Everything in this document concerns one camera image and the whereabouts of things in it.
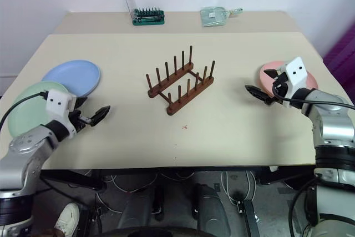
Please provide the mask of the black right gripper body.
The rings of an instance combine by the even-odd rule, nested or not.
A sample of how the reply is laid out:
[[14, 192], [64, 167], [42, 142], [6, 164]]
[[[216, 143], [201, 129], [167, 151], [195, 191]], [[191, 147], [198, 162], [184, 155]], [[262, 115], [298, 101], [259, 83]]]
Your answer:
[[288, 91], [287, 81], [287, 75], [284, 73], [279, 74], [278, 79], [274, 80], [272, 83], [273, 97], [271, 98], [271, 103], [283, 103], [282, 99], [286, 97]]

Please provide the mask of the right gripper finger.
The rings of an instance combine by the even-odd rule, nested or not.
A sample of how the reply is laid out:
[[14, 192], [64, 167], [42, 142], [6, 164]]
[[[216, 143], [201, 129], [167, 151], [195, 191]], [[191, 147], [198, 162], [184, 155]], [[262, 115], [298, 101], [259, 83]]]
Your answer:
[[261, 100], [266, 105], [271, 104], [271, 97], [254, 85], [245, 85], [245, 89], [255, 98]]
[[265, 69], [263, 71], [265, 74], [267, 74], [270, 78], [272, 78], [273, 80], [277, 80], [278, 79], [278, 72], [275, 69]]

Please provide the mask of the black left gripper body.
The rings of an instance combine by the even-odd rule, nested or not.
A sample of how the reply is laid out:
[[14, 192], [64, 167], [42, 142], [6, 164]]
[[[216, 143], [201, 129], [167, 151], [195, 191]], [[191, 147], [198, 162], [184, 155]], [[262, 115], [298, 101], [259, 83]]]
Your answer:
[[74, 110], [72, 112], [69, 112], [69, 121], [74, 127], [74, 135], [79, 133], [87, 125], [93, 126], [92, 120], [88, 117], [82, 116], [82, 112], [80, 110]]

